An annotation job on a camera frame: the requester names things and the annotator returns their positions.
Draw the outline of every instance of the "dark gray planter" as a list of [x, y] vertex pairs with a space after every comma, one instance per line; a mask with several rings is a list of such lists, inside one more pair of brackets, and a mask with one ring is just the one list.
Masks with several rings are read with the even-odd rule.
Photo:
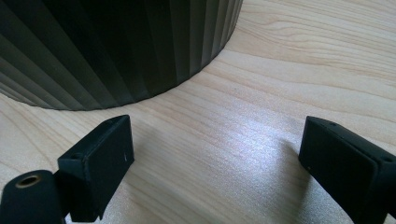
[[0, 92], [92, 110], [155, 96], [201, 71], [229, 40], [242, 0], [4, 0]]

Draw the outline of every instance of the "light wood surface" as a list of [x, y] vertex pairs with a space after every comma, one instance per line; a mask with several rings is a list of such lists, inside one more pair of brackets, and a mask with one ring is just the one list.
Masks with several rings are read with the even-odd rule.
[[136, 161], [100, 223], [351, 223], [297, 160], [304, 119], [396, 154], [396, 2], [245, 0], [209, 66], [134, 105], [68, 112], [1, 95], [0, 188], [56, 171], [67, 149], [122, 114]]

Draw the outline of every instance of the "threaded hole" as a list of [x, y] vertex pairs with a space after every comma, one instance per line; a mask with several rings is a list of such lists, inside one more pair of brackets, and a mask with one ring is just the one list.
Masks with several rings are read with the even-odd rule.
[[386, 162], [393, 162], [393, 160], [389, 157], [383, 157], [382, 160]]
[[70, 158], [72, 160], [78, 160], [78, 159], [81, 159], [82, 157], [83, 157], [82, 153], [75, 153]]
[[40, 182], [40, 180], [41, 180], [40, 176], [30, 175], [24, 178], [23, 180], [21, 180], [20, 182], [18, 182], [15, 186], [18, 189], [25, 189], [35, 185], [36, 183]]

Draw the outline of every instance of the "wooden table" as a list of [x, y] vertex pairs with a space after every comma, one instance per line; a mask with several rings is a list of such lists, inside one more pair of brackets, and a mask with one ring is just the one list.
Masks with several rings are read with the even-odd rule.
[[304, 119], [396, 154], [396, 2], [245, 0], [209, 66], [134, 105], [68, 112], [1, 95], [0, 188], [57, 170], [63, 152], [122, 114], [136, 161], [101, 223], [351, 223], [297, 160]]

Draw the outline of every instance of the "cylindrical base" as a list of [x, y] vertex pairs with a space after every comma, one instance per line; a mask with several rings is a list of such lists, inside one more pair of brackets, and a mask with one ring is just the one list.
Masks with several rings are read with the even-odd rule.
[[0, 92], [93, 110], [138, 102], [201, 71], [230, 38], [242, 0], [4, 0]]

